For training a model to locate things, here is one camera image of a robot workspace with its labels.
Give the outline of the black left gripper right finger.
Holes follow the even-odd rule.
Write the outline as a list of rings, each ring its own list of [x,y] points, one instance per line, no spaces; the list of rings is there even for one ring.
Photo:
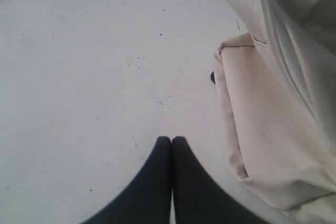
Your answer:
[[[176,223],[265,223],[221,189],[182,136],[172,140],[172,164]]]

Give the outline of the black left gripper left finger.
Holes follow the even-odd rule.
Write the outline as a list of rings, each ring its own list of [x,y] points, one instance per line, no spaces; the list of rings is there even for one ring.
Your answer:
[[[146,162],[127,187],[85,223],[169,223],[172,145],[157,138]]]

